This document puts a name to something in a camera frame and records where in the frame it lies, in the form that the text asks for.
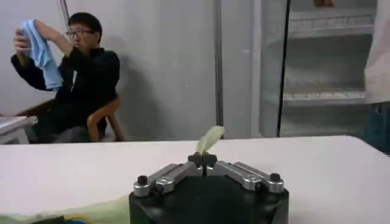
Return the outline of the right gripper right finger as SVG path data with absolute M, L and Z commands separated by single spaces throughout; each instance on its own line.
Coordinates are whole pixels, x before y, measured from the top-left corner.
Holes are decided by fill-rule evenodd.
M 278 173 L 267 174 L 242 162 L 216 161 L 212 165 L 206 165 L 206 174 L 227 176 L 248 191 L 256 191 L 258 186 L 265 186 L 273 194 L 279 194 L 285 190 L 284 181 Z

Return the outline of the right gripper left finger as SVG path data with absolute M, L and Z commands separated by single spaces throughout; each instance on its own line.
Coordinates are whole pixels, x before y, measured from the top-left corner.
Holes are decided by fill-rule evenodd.
M 168 164 L 150 176 L 140 175 L 133 184 L 133 193 L 137 197 L 147 197 L 153 189 L 161 194 L 174 190 L 184 178 L 203 174 L 202 156 L 199 153 L 188 156 L 184 164 Z

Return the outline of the person's right hand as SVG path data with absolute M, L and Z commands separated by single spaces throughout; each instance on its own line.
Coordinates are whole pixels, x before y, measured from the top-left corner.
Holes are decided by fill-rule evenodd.
M 21 29 L 15 30 L 15 36 L 13 37 L 14 48 L 17 53 L 27 51 L 30 49 L 30 41 L 26 37 Z

